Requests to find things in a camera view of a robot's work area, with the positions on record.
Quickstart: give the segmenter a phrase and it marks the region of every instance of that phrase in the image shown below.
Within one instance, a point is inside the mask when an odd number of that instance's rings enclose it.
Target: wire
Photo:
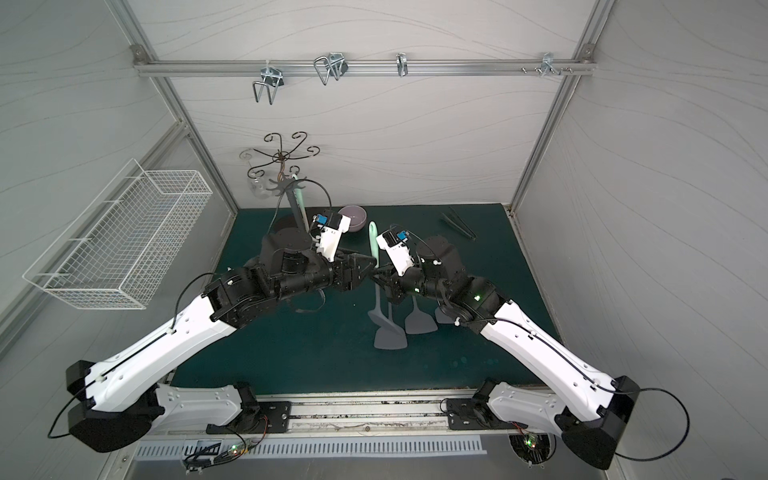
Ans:
[[[530,333],[531,333],[531,330],[529,330],[529,329],[526,329],[526,328],[525,328],[523,325],[520,325],[520,324],[519,324],[519,323],[517,323],[517,322],[513,322],[513,321],[511,321],[511,320],[507,320],[507,319],[499,319],[499,318],[494,318],[494,319],[481,319],[481,320],[472,320],[472,321],[470,321],[470,322],[467,322],[467,323],[473,323],[473,322],[485,322],[485,321],[489,321],[489,320],[490,320],[490,321],[498,321],[498,322],[511,323],[512,325],[515,325],[515,326],[517,326],[518,328],[522,329],[524,332],[526,332],[526,333],[528,333],[528,334],[530,334]],[[654,461],[654,460],[659,460],[659,459],[661,459],[661,458],[664,458],[664,457],[666,457],[666,456],[669,456],[669,455],[671,455],[671,454],[672,454],[672,452],[674,452],[674,451],[676,451],[678,448],[680,448],[680,446],[681,446],[681,445],[683,445],[683,442],[685,442],[685,439],[687,439],[687,438],[688,438],[688,433],[690,432],[690,415],[688,414],[688,409],[686,409],[686,408],[685,408],[685,405],[683,404],[683,401],[682,401],[682,400],[680,400],[679,398],[677,398],[677,396],[676,396],[675,394],[673,394],[672,392],[670,392],[669,390],[660,389],[660,388],[657,388],[657,387],[647,387],[647,388],[644,388],[644,389],[637,389],[637,390],[634,390],[634,391],[632,391],[632,392],[622,392],[622,391],[620,391],[620,390],[617,390],[617,389],[615,389],[615,390],[609,390],[609,389],[606,389],[606,388],[604,388],[603,386],[600,386],[600,385],[598,385],[598,384],[597,384],[597,383],[596,383],[596,382],[595,382],[593,379],[589,378],[589,377],[587,376],[587,374],[585,374],[584,372],[582,372],[582,371],[581,371],[581,369],[579,369],[579,368],[578,368],[576,365],[574,365],[574,363],[573,363],[571,360],[569,360],[569,359],[568,359],[568,358],[567,358],[565,355],[563,355],[563,354],[562,354],[562,352],[560,352],[559,350],[557,350],[556,348],[554,348],[554,347],[553,347],[553,346],[552,346],[552,345],[551,345],[549,342],[547,342],[546,340],[542,339],[542,338],[541,338],[540,336],[538,336],[538,335],[537,335],[537,336],[533,336],[533,338],[539,339],[539,340],[540,340],[542,343],[544,343],[546,346],[548,346],[548,347],[549,347],[549,348],[550,348],[550,349],[551,349],[553,352],[557,353],[557,354],[558,354],[558,355],[559,355],[559,356],[560,356],[560,357],[561,357],[563,360],[565,360],[565,362],[566,362],[568,365],[570,365],[571,367],[573,367],[573,369],[574,369],[574,370],[576,370],[577,372],[579,372],[579,374],[580,374],[582,377],[584,377],[584,379],[585,379],[585,380],[587,380],[589,383],[591,383],[591,384],[592,384],[592,386],[593,386],[593,387],[595,387],[595,388],[598,388],[598,389],[600,389],[600,390],[603,390],[604,392],[612,393],[612,394],[614,394],[614,395],[634,395],[634,394],[636,394],[636,393],[637,393],[637,394],[639,394],[639,393],[642,393],[642,392],[664,392],[664,393],[666,393],[667,395],[669,395],[670,397],[672,397],[673,399],[675,399],[675,401],[676,401],[677,403],[679,403],[679,404],[680,404],[680,407],[682,407],[682,408],[683,408],[683,413],[685,413],[685,433],[683,434],[683,438],[682,438],[682,439],[680,439],[680,441],[679,441],[679,442],[678,442],[678,443],[677,443],[677,444],[676,444],[674,447],[672,447],[671,449],[669,449],[669,450],[667,450],[666,452],[662,453],[661,455],[656,455],[655,457],[650,457],[650,458],[634,458],[634,457],[627,457],[627,456],[625,456],[625,455],[622,455],[621,453],[616,453],[616,454],[615,454],[616,456],[619,456],[619,457],[621,457],[621,458],[625,458],[625,459],[627,459],[627,460],[633,460],[633,461],[635,461],[635,462],[652,462],[652,461]]]
[[[179,298],[177,298],[177,299],[176,299],[176,307],[174,308],[174,320],[173,320],[173,322],[171,322],[171,323],[170,323],[170,329],[171,329],[171,330],[173,330],[173,329],[174,329],[174,327],[176,326],[176,318],[179,316],[179,303],[181,303],[181,297],[182,297],[182,296],[184,296],[184,292],[186,292],[186,291],[187,291],[187,289],[188,289],[189,287],[191,287],[191,286],[192,286],[192,284],[193,284],[193,283],[195,283],[195,281],[196,281],[197,279],[201,278],[202,276],[206,276],[206,275],[216,275],[216,274],[215,274],[215,273],[213,273],[213,272],[206,272],[206,273],[201,273],[200,275],[198,275],[198,276],[194,277],[194,278],[192,279],[192,281],[191,281],[191,282],[189,282],[189,283],[187,284],[187,286],[186,286],[186,287],[184,287],[184,289],[183,289],[183,290],[181,290],[181,293],[179,293]]]
[[[610,392],[610,390],[604,389],[603,387],[601,387],[599,385],[597,385],[597,387],[600,390],[605,390],[606,392]],[[682,407],[683,412],[685,412],[685,433],[683,434],[683,438],[680,439],[680,441],[677,443],[677,445],[675,445],[671,449],[667,450],[666,452],[662,453],[661,455],[656,455],[655,457],[649,457],[649,458],[634,458],[634,457],[627,457],[626,455],[622,455],[621,453],[616,453],[616,456],[621,457],[621,458],[625,458],[627,460],[632,460],[634,462],[652,462],[654,460],[659,460],[660,458],[664,458],[664,457],[670,455],[672,452],[674,452],[675,450],[680,448],[681,445],[683,445],[683,442],[685,442],[685,439],[688,438],[688,433],[690,432],[690,415],[688,414],[688,409],[685,408],[685,405],[683,404],[683,401],[678,399],[677,396],[674,393],[670,392],[669,390],[658,389],[656,387],[647,387],[645,389],[635,390],[634,392],[611,392],[611,393],[619,393],[621,395],[633,395],[634,393],[641,393],[641,392],[664,392],[667,395],[669,395],[670,397],[672,397],[673,399],[675,399],[675,401],[677,401],[677,403],[680,404],[680,407]]]
[[[240,433],[237,433],[234,430],[232,430],[230,427],[225,426],[224,427],[225,429],[229,430],[234,435],[237,435],[237,438],[239,438],[240,441],[243,443],[243,451],[240,454],[238,454],[238,455],[236,455],[236,456],[234,456],[232,458],[228,458],[227,460],[225,460],[223,462],[216,463],[216,461],[218,459],[223,458],[225,455],[228,455],[228,453],[229,453],[229,451],[221,452],[219,455],[214,457],[213,463],[211,463],[210,465],[199,465],[199,466],[195,466],[194,468],[198,468],[200,470],[204,470],[206,468],[217,467],[219,465],[224,465],[225,463],[231,463],[231,462],[234,462],[235,460],[237,460],[238,458],[242,457],[246,453],[248,453],[249,450],[255,448],[266,437],[266,430],[267,430],[267,428],[270,425],[270,420],[266,417],[266,415],[262,415],[261,418],[264,420],[264,432],[261,434],[261,438],[259,439],[258,442],[253,443],[252,445],[248,446],[248,442],[246,441],[246,439]],[[220,442],[216,443],[216,444],[213,444],[213,445],[209,445],[209,446],[207,446],[206,448],[200,450],[197,453],[193,453],[193,454],[187,455],[187,457],[184,459],[184,463],[186,464],[187,462],[189,462],[190,458],[192,458],[192,460],[197,460],[197,457],[199,457],[200,455],[204,454],[205,452],[207,452],[207,451],[209,451],[211,449],[215,449],[217,446],[220,446],[220,445],[221,445]]]
[[[51,436],[51,434],[53,433],[53,429],[56,427],[56,423],[58,422],[59,417],[61,417],[61,414],[64,413],[64,411],[67,409],[67,407],[69,407],[69,404],[72,403],[72,401],[74,399],[76,399],[78,397],[78,395],[80,395],[83,392],[85,392],[85,390],[88,389],[89,386],[93,385],[95,381],[96,380],[93,380],[93,381],[91,381],[91,383],[88,383],[86,386],[84,386],[83,388],[79,389],[78,392],[75,393],[72,396],[72,398],[69,399],[69,402],[67,402],[67,404],[64,405],[64,407],[61,410],[58,411],[58,414],[56,415],[56,418],[53,419],[53,423],[51,424],[51,428],[48,430],[48,438],[50,438],[51,440],[53,440],[53,439],[63,439],[64,437],[68,437],[69,435],[71,435],[71,433],[65,433],[64,435],[53,435],[53,436]]]
[[[315,182],[314,180],[310,180],[309,178],[297,178],[295,180],[292,180],[285,186],[285,188],[283,188],[283,192],[280,194],[280,198],[277,199],[277,207],[275,207],[275,214],[272,216],[272,221],[270,221],[270,226],[266,229],[267,235],[269,235],[270,231],[272,230],[272,225],[275,223],[275,219],[277,218],[277,211],[280,209],[280,202],[283,201],[283,195],[285,195],[286,192],[288,191],[288,187],[290,187],[293,184],[298,184],[299,182],[310,182],[322,188],[323,191],[326,193],[326,197],[328,197],[328,208],[333,208],[331,195],[328,193],[328,190],[326,190],[326,188],[320,182]]]

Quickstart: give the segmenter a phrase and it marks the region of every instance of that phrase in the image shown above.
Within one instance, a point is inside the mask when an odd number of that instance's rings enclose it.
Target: spatula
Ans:
[[[437,323],[432,315],[419,310],[419,304],[416,297],[413,296],[413,311],[406,317],[406,333],[409,335],[419,335],[420,333],[429,333],[437,330]]]

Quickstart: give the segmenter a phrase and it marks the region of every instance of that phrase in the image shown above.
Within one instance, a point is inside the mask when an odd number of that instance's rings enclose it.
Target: ceiling panel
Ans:
[[[559,80],[526,77],[286,80],[274,105],[247,78],[175,78],[174,85],[241,208],[272,207],[248,187],[241,160],[263,137],[306,131],[320,155],[297,161],[336,205],[509,202]],[[276,167],[268,167],[274,176]],[[308,205],[326,202],[313,185]]]
[[[164,60],[556,58],[594,0],[130,0]]]

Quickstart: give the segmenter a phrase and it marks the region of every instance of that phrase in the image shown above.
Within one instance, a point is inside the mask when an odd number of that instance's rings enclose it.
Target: aluminum frame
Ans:
[[[347,60],[345,77],[398,77],[392,60]],[[408,60],[409,77],[541,75],[540,58],[533,60]],[[134,65],[140,77],[258,77],[266,60],[258,61],[148,61]],[[311,60],[270,60],[285,77],[316,77]],[[597,65],[571,59],[553,60],[554,76],[591,75]]]
[[[608,20],[608,16],[611,13],[616,0],[597,0],[592,9],[592,13],[587,21],[587,26],[584,28],[584,32],[581,34],[581,39],[576,45],[574,51],[574,57],[578,58],[592,58],[594,54],[595,45],[598,43],[600,33],[603,31],[605,22]],[[578,85],[580,75],[571,76],[563,79],[560,83],[557,93],[554,96],[552,107],[549,109],[549,114],[544,122],[544,127],[541,129],[541,133],[534,144],[531,156],[528,159],[528,163],[525,164],[523,174],[520,176],[520,182],[515,189],[515,195],[510,202],[509,211],[511,215],[515,215],[520,207],[523,197],[525,197],[525,191],[528,189],[528,185],[531,183],[533,174],[536,172],[541,159],[544,157],[544,153],[549,147],[549,143],[552,140],[554,131],[557,129],[560,120],[563,118],[565,108],[571,101],[576,86]]]
[[[142,45],[144,46],[145,53],[148,59],[157,58],[149,40],[147,39],[144,30],[142,30],[139,21],[136,19],[131,7],[128,6],[125,0],[104,0],[107,3],[107,7],[112,11],[112,15],[120,25],[125,38],[128,39],[130,45]],[[197,131],[194,123],[192,122],[190,115],[187,113],[187,109],[181,103],[173,84],[171,84],[168,78],[152,78],[152,81],[160,92],[163,100],[165,101],[168,110],[179,121],[183,121],[189,128],[189,138],[192,143],[192,148],[200,158],[200,162],[203,164],[208,175],[210,175],[216,190],[218,190],[230,209],[233,215],[237,215],[239,210],[237,202],[230,188],[227,186],[227,182],[224,180],[224,176],[221,174],[219,167],[214,162],[213,156],[208,151],[205,143],[200,137],[200,132]]]

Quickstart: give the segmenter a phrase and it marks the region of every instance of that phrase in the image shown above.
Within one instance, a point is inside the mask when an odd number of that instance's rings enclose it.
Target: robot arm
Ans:
[[[390,252],[394,265],[375,269],[373,257],[337,249],[338,236],[324,229],[345,223],[330,214],[313,222],[313,229],[320,229],[314,241],[296,228],[265,236],[258,259],[209,284],[175,322],[169,320],[103,362],[71,366],[68,389],[80,403],[69,412],[70,433],[99,452],[109,452],[164,425],[201,420],[238,425],[244,415],[257,411],[247,387],[175,389],[157,381],[282,300],[328,286],[351,290],[371,277],[393,303],[408,295],[438,300],[457,326],[500,345],[556,394],[494,383],[481,389],[481,409],[489,409],[502,422],[523,422],[560,435],[591,465],[610,465],[636,399],[612,391],[634,391],[632,381],[612,379],[568,351],[492,283],[467,274],[458,251],[444,238],[419,244],[417,265],[406,246],[407,232],[385,232],[378,243]]]

